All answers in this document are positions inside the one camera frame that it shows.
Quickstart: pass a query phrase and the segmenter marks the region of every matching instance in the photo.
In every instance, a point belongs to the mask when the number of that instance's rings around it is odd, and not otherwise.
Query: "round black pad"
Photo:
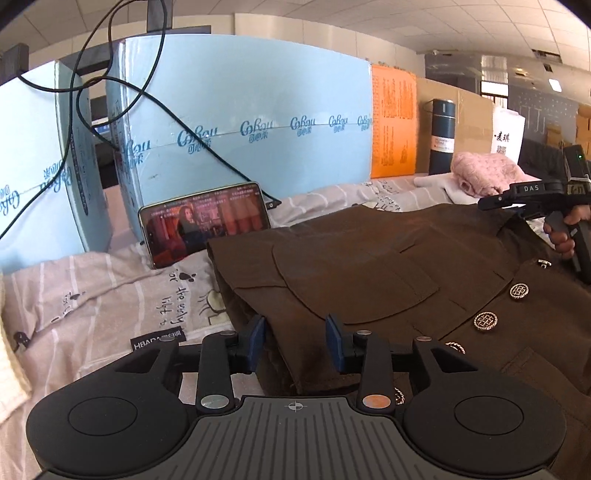
[[[122,432],[138,416],[134,404],[114,397],[91,398],[70,412],[70,425],[85,435],[113,435]]]
[[[454,411],[464,428],[482,435],[505,435],[519,428],[523,412],[512,401],[499,397],[472,397]]]
[[[440,465],[507,478],[548,465],[566,434],[556,402],[496,372],[446,374],[409,403],[403,428]]]
[[[183,403],[150,374],[91,374],[41,400],[27,438],[44,469],[119,477],[166,457],[188,428]]]

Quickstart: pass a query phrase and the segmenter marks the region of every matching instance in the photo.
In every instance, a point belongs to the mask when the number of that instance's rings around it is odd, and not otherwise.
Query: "white towel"
[[[456,205],[472,205],[478,203],[477,198],[469,196],[460,189],[460,184],[453,173],[416,177],[414,179],[414,184],[417,187],[439,187],[445,190],[447,196]]]
[[[4,279],[0,273],[0,313],[4,308]],[[12,351],[0,317],[0,423],[31,398],[31,384]]]

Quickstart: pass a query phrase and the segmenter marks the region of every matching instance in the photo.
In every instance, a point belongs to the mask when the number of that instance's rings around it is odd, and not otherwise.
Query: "phone screen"
[[[143,207],[139,221],[154,268],[204,250],[207,240],[271,227],[261,189],[244,183]]]

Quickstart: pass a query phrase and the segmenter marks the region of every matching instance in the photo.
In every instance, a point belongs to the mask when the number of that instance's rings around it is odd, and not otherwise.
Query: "window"
[[[480,94],[493,101],[496,106],[507,108],[509,85],[506,83],[481,82]]]

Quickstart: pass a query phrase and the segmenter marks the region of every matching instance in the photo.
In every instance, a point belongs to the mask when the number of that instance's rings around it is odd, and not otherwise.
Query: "bed sheet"
[[[337,185],[285,199],[269,213],[275,227],[365,204],[409,212],[452,203],[440,187],[416,188],[413,177]],[[131,339],[181,326],[188,343],[231,329],[206,252],[151,270],[142,245],[90,252],[30,267],[4,278],[3,318],[33,386],[30,401],[0,425],[0,479],[30,480],[39,467],[25,437],[32,407],[51,392],[131,351]],[[235,394],[260,395],[255,375],[234,375]],[[196,374],[180,398],[194,403]]]

